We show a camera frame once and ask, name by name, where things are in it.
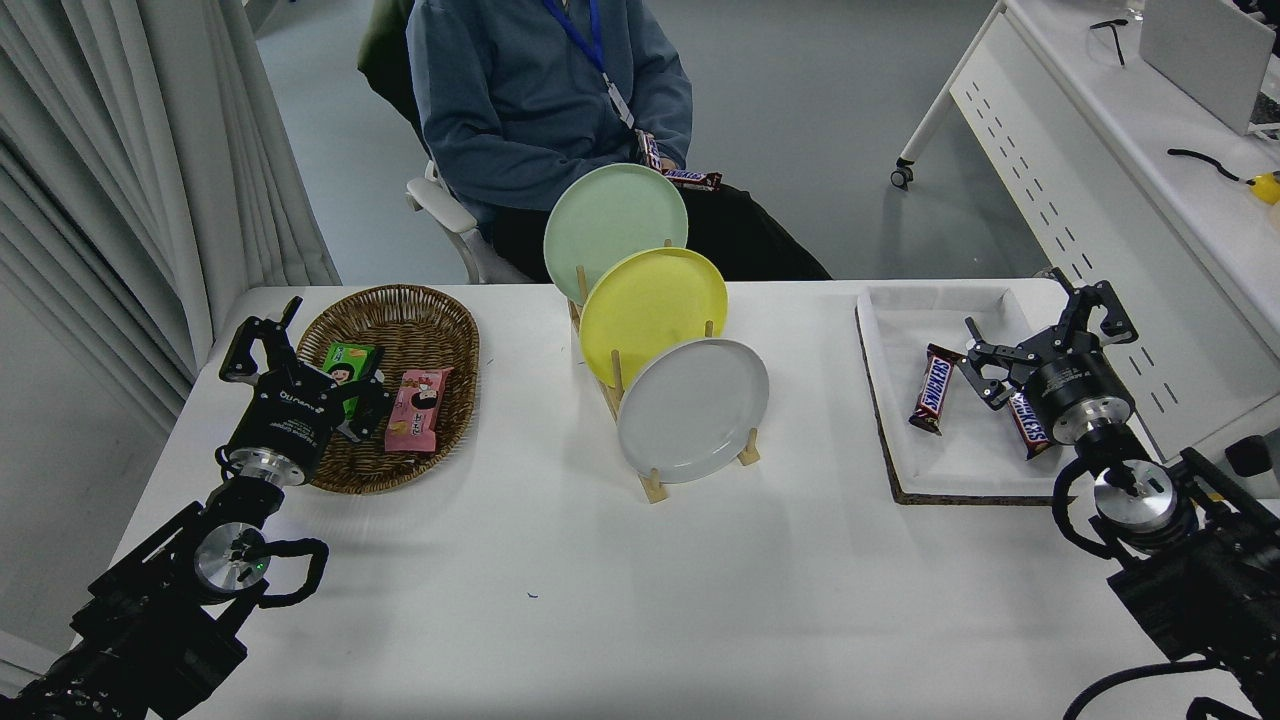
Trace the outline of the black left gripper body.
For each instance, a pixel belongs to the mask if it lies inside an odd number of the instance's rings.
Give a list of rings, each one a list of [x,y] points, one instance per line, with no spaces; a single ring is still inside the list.
[[[256,454],[282,456],[300,470],[319,466],[337,427],[346,419],[340,387],[307,364],[260,374],[253,397],[230,437],[230,461]]]

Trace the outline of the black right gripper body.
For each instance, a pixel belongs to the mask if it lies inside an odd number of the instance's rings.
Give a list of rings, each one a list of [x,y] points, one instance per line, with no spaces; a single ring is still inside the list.
[[[1068,354],[1033,370],[1027,400],[1043,427],[1124,424],[1134,398],[1101,351]]]

